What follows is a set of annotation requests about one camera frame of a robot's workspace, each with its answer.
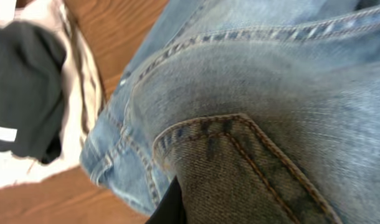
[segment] white tag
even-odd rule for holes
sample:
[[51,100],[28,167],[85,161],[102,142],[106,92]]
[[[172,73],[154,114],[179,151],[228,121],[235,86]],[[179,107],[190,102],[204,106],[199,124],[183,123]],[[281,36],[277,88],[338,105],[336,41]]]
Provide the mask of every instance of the white tag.
[[17,0],[0,0],[0,20],[12,21]]
[[17,130],[12,128],[0,127],[0,140],[14,142],[16,140]]

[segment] wood grain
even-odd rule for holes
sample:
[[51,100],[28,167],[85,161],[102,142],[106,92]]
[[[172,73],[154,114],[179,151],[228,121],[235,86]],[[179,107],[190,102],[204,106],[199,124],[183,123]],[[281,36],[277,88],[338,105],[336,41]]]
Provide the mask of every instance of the wood grain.
[[[66,0],[95,56],[106,95],[168,0]],[[94,186],[80,168],[40,184],[0,190],[0,224],[144,223],[109,190]]]

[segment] black object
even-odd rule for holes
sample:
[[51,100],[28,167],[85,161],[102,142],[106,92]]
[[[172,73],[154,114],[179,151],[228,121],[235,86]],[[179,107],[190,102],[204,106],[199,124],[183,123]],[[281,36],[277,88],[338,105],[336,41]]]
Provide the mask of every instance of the black object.
[[178,179],[172,180],[161,203],[146,224],[185,224],[186,212]]
[[0,151],[44,164],[60,156],[64,112],[61,68],[65,50],[55,37],[27,22],[0,29],[0,127],[16,129]]

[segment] denim jeans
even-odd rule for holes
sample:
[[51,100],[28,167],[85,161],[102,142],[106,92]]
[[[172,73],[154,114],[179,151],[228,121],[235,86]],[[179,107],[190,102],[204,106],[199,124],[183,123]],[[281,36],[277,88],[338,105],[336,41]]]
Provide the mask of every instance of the denim jeans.
[[89,135],[90,178],[189,223],[380,223],[380,1],[171,1]]

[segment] cream fabric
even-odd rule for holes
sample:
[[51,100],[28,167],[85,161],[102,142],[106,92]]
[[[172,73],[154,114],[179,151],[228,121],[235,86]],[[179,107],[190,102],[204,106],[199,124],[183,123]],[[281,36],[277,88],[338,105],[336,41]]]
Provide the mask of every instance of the cream fabric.
[[[45,166],[30,158],[0,152],[0,188],[40,182],[79,165],[79,155],[88,132],[103,106],[103,92],[93,55],[72,22],[61,0],[36,0],[15,13],[14,20],[28,21],[53,33],[67,52],[62,68],[65,112],[60,139],[62,155]],[[0,27],[9,21],[0,21]]]

